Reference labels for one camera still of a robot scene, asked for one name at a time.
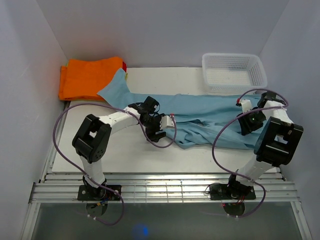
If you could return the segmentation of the light blue trousers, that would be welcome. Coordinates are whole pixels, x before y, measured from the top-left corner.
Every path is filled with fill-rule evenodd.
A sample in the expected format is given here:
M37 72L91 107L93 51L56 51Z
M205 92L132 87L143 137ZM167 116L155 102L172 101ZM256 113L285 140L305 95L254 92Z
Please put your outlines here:
M160 104L160 113L174 114L177 125L175 143L182 149L214 142L220 130L238 114L238 95L161 95L132 93L125 81L125 72L120 68L112 81L97 93L109 105L124 109L129 104L142 103L148 96ZM228 126L218 138L216 147L230 149L253 149L262 128L248 135L241 134L239 121Z

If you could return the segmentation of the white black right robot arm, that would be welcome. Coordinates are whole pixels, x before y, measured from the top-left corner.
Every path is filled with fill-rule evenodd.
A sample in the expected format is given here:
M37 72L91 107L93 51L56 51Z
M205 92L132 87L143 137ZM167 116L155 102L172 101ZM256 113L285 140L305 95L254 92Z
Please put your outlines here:
M232 199L246 199L254 192L253 182L261 175L290 163L304 128L289 118L287 103L272 91L264 92L256 107L252 107L249 100L238 100L237 105L241 106L244 114L238 119L241 134L245 136L261 130L252 158L229 177L225 189Z

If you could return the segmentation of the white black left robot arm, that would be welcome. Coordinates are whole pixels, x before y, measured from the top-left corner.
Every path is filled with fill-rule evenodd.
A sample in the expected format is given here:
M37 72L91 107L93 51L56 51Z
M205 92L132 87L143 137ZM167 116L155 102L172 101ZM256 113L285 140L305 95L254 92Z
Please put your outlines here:
M166 136L164 129L174 125L168 115L156 112L159 106L154 98L148 96L144 102L132 103L115 113L100 117L89 114L85 117L72 140L72 146L82 161L84 189L92 199L100 200L108 195L102 157L112 134L142 124L147 138L157 143Z

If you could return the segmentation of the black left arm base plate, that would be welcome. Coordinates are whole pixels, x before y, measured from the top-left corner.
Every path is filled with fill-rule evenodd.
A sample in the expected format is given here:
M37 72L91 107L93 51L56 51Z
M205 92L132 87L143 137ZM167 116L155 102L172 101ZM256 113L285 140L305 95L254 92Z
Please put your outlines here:
M92 187L91 185L81 185L78 189L77 200L78 201L119 201L121 195L121 185L106 185L107 188L113 190L106 190L104 188Z

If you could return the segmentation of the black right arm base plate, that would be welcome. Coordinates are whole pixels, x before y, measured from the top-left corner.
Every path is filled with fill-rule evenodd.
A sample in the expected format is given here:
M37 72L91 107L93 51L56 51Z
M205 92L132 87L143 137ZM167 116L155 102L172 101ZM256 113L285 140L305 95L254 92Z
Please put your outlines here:
M208 194L211 200L255 200L256 194L252 186L244 189L232 188L228 184L213 183L209 186Z

